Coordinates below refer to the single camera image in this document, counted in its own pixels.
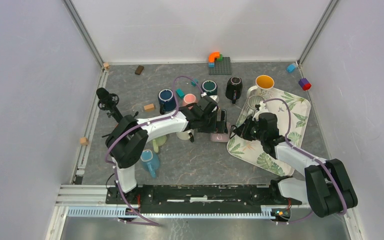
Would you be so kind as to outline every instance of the pink mug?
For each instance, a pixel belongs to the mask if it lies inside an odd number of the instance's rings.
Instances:
[[[198,102],[198,99],[195,95],[193,95],[192,93],[188,93],[186,94],[184,97],[183,97],[183,103],[182,103],[182,106],[186,106],[188,104],[192,104],[192,103],[197,103]]]

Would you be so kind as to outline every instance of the light blue block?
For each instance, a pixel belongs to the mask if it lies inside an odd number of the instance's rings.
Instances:
[[[192,86],[196,86],[199,82],[198,79],[194,78],[193,81],[190,81],[190,83],[192,84]]]
[[[179,98],[181,98],[181,99],[183,99],[183,97],[185,96],[185,94],[183,93],[183,91],[180,88],[178,88],[176,90],[176,93],[179,96]]]
[[[289,65],[287,68],[286,68],[286,71],[288,73],[292,73],[295,69],[297,68],[297,65],[295,63],[292,63],[291,65]]]

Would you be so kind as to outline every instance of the leaf-patterned tray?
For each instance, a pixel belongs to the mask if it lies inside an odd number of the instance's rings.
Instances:
[[[307,120],[310,114],[310,102],[305,98],[277,88],[272,88],[272,91],[270,91],[270,98],[280,98],[287,102],[292,113],[288,138],[291,139],[296,146],[300,147],[303,142],[303,136],[306,131]],[[270,101],[267,102],[267,109],[271,113],[277,115],[277,127],[279,128],[279,133],[285,135],[288,130],[289,118],[285,105],[281,101]],[[237,119],[236,126],[240,126],[246,118],[247,114],[242,110]],[[234,157],[279,176],[290,176],[294,173],[294,169],[291,166],[274,159],[265,153],[259,141],[247,141],[238,136],[234,136],[227,143],[227,151]]]

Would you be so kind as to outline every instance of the orange toy block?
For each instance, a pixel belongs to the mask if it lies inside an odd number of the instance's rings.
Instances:
[[[145,112],[152,112],[155,110],[155,106],[154,104],[148,104],[146,106],[143,106],[143,109],[145,109]]]
[[[84,137],[80,138],[80,145],[87,146],[88,144],[89,144],[89,140],[87,137],[84,136]]]
[[[220,57],[220,52],[218,51],[215,51],[213,53],[211,53],[208,57],[208,62],[209,63],[214,63],[214,61],[216,60],[216,58],[219,58]]]

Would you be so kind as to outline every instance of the blue mug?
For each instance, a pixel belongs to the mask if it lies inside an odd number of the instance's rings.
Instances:
[[[158,102],[160,114],[166,114],[176,108],[175,96],[170,89],[163,89],[158,93]]]
[[[152,152],[149,149],[143,150],[142,155],[140,156],[140,162],[142,163],[143,169],[148,171],[152,178],[157,177],[155,171],[160,167],[160,160],[155,152]]]
[[[201,89],[207,94],[207,96],[217,95],[217,83],[211,80],[207,80],[202,83]]]

